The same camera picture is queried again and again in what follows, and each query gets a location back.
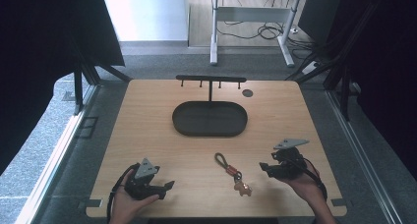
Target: human arm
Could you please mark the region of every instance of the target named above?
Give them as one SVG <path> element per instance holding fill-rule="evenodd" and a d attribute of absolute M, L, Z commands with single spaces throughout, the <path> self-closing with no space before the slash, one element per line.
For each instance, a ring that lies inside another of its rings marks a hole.
<path fill-rule="evenodd" d="M 123 178 L 123 181 L 119 188 L 116 191 L 116 195 L 113 199 L 112 205 L 112 215 L 110 218 L 110 224 L 127 224 L 132 221 L 136 214 L 145 206 L 157 201 L 159 195 L 149 196 L 143 200 L 136 200 L 129 196 L 125 191 L 125 184 L 128 180 L 128 177 L 134 172 L 130 170 L 126 176 Z"/>
<path fill-rule="evenodd" d="M 307 169 L 319 177 L 319 172 L 313 165 L 309 161 L 306 163 Z M 316 182 L 310 176 L 303 173 L 303 175 L 296 179 L 281 179 L 279 181 L 288 184 L 300 198 L 304 199 L 309 204 L 316 216 L 317 224 L 336 223 L 328 208 L 322 190 L 320 190 Z"/>

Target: desk leg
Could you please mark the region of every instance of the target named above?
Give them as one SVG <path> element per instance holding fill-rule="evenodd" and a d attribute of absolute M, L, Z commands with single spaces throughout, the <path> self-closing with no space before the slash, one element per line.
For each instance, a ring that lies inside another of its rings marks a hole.
<path fill-rule="evenodd" d="M 278 37 L 278 43 L 281 47 L 282 54 L 284 55 L 285 62 L 288 68 L 294 67 L 294 61 L 289 53 L 288 47 L 285 45 L 288 38 L 289 31 L 291 30 L 292 23 L 294 22 L 295 15 L 297 14 L 297 8 L 300 0 L 294 0 L 291 7 L 291 12 L 288 15 L 288 19 L 285 25 L 284 33 Z"/>
<path fill-rule="evenodd" d="M 214 0 L 212 8 L 212 34 L 209 49 L 209 63 L 211 65 L 217 64 L 217 7 L 217 0 Z"/>

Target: keychain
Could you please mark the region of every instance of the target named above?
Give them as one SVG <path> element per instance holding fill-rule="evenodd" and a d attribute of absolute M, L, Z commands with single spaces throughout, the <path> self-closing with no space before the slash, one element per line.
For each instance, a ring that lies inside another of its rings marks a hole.
<path fill-rule="evenodd" d="M 252 189 L 242 181 L 242 173 L 239 172 L 233 166 L 227 164 L 226 159 L 224 158 L 223 154 L 216 153 L 214 155 L 215 161 L 226 170 L 226 173 L 233 177 L 235 185 L 234 190 L 239 191 L 240 196 L 247 195 L 250 196 L 252 194 Z"/>

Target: gray floor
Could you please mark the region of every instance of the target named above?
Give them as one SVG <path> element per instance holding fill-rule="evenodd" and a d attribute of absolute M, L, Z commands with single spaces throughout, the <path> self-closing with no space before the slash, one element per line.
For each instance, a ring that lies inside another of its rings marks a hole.
<path fill-rule="evenodd" d="M 248 80 L 283 80 L 285 76 L 294 71 L 284 67 L 282 57 L 276 54 L 278 50 L 273 48 L 222 49 L 219 55 L 219 64 L 213 67 L 209 64 L 209 56 L 202 54 L 207 51 L 204 48 L 189 48 L 180 43 L 161 44 L 160 48 L 157 47 L 158 44 L 155 44 L 151 50 L 148 47 L 143 48 L 138 43 L 124 43 L 122 45 L 123 51 L 129 53 L 125 55 L 127 67 L 117 69 L 135 79 L 173 79 L 177 74 L 186 73 L 190 75 L 242 76 Z M 146 54 L 138 55 L 136 51 Z M 68 153 L 58 169 L 33 223 L 105 222 L 104 218 L 88 218 L 85 208 L 89 204 L 89 194 L 127 84 L 105 71 L 98 70 L 102 81 L 92 98 L 93 104 L 87 112 L 86 123 L 78 129 L 76 138 L 71 142 Z M 318 76 L 302 84 L 301 87 L 348 208 L 347 215 L 338 217 L 338 220 L 340 223 L 389 223 L 378 196 L 370 186 L 366 173 L 358 162 L 348 137 L 333 111 L 328 93 L 321 86 L 321 81 L 325 76 L 326 74 Z M 57 83 L 56 87 L 60 88 L 59 84 L 63 88 L 65 88 L 64 84 L 70 85 L 66 86 L 67 89 L 55 94 L 54 100 L 51 102 L 51 109 L 45 113 L 46 115 L 55 112 L 55 116 L 50 116 L 47 121 L 56 122 L 58 126 L 49 125 L 48 128 L 42 129 L 39 125 L 39 129 L 43 131 L 37 142 L 47 143 L 51 140 L 51 144 L 55 143 L 60 136 L 59 133 L 66 125 L 66 118 L 70 117 L 73 112 L 73 103 L 62 101 L 62 95 L 66 91 L 72 90 L 71 76 L 67 78 L 69 79 Z M 413 208 L 417 206 L 415 180 L 411 178 L 389 145 L 363 115 L 354 96 L 349 101 L 349 113 L 350 125 L 354 128 L 356 136 L 372 161 L 372 165 L 381 178 L 402 223 L 416 223 L 416 214 Z M 95 127 L 89 125 L 90 121 L 96 122 Z M 19 215 L 20 208 L 37 180 L 36 175 L 38 176 L 41 172 L 42 164 L 48 158 L 48 152 L 39 152 L 38 146 L 33 146 L 1 177 L 0 220 L 3 223 L 13 223 Z M 21 180 L 25 185 L 17 186 L 16 182 Z M 279 217 L 278 220 L 279 223 L 311 223 L 312 218 Z M 153 223 L 195 223 L 196 221 L 195 219 L 154 220 Z M 202 223 L 242 223 L 243 221 L 274 223 L 276 220 L 205 219 L 198 221 Z"/>

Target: wooden table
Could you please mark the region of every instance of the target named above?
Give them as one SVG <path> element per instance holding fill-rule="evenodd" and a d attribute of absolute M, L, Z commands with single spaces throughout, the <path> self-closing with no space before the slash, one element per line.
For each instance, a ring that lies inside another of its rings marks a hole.
<path fill-rule="evenodd" d="M 242 94 L 244 89 L 252 97 Z M 276 217 L 313 216 L 311 208 L 287 185 L 269 178 L 260 162 L 277 164 L 271 153 L 284 139 L 306 139 L 298 146 L 321 172 L 328 188 L 328 205 L 335 216 L 346 206 L 333 206 L 341 194 L 328 164 L 300 88 L 295 82 L 247 81 L 214 85 L 212 100 L 232 101 L 248 113 L 246 130 L 233 138 L 191 138 L 175 131 L 172 112 L 180 103 L 208 100 L 209 84 L 175 80 L 134 80 L 126 91 L 113 133 L 98 172 L 91 199 L 100 207 L 88 207 L 90 217 L 106 215 L 108 195 L 130 165 L 147 157 L 159 172 L 151 184 L 175 181 L 164 200 L 143 209 L 144 217 Z M 243 174 L 252 196 L 233 190 L 233 178 L 214 160 L 221 152 Z"/>

